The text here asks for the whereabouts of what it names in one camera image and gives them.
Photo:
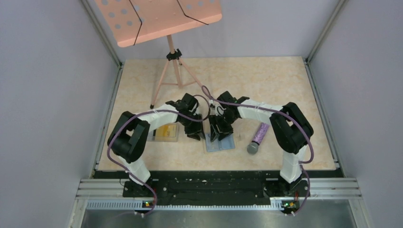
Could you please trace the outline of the clear plastic card box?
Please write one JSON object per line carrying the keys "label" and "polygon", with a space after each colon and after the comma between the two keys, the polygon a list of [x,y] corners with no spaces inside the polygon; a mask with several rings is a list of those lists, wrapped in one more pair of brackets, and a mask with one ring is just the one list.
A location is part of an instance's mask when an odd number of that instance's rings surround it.
{"label": "clear plastic card box", "polygon": [[150,131],[147,140],[151,142],[170,142],[178,141],[179,127],[177,123],[163,125],[153,131]]}

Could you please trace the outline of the purple glitter microphone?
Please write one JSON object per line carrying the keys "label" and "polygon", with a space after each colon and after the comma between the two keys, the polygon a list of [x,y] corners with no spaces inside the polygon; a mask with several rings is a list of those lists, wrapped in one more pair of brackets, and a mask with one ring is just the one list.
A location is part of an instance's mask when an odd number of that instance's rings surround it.
{"label": "purple glitter microphone", "polygon": [[249,154],[256,154],[259,150],[260,145],[262,144],[262,141],[267,134],[268,130],[270,128],[269,124],[266,123],[261,123],[260,126],[258,127],[256,133],[254,134],[251,142],[247,146],[247,152]]}

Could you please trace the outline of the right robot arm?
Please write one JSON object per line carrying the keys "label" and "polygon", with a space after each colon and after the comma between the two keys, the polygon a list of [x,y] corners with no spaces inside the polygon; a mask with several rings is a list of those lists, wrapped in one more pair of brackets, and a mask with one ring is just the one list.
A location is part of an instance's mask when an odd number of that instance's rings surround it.
{"label": "right robot arm", "polygon": [[238,119],[252,119],[269,125],[283,150],[279,191],[285,196],[296,192],[296,181],[302,175],[302,165],[312,162],[314,158],[312,154],[309,160],[303,160],[306,150],[313,150],[310,138],[314,130],[300,108],[293,102],[279,106],[257,102],[245,96],[236,99],[228,91],[222,93],[216,102],[222,110],[216,107],[215,115],[209,117],[211,141],[222,140],[233,134],[232,124]]}

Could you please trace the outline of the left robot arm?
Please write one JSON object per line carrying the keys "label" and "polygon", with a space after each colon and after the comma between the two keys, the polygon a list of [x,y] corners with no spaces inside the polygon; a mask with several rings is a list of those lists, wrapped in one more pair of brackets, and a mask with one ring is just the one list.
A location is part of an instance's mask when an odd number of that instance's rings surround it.
{"label": "left robot arm", "polygon": [[199,111],[199,102],[186,93],[182,99],[168,101],[162,106],[140,114],[123,112],[113,128],[108,140],[108,153],[113,152],[135,182],[134,190],[140,196],[152,192],[151,174],[142,154],[145,150],[149,132],[167,124],[180,123],[187,137],[204,140],[203,117]]}

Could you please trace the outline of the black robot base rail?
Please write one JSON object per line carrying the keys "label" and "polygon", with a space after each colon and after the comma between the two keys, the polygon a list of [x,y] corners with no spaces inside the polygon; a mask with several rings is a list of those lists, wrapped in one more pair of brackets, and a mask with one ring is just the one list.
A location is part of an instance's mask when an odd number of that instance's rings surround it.
{"label": "black robot base rail", "polygon": [[158,206],[253,206],[310,195],[307,180],[287,183],[279,171],[152,171],[147,184],[126,181],[123,197],[150,197]]}

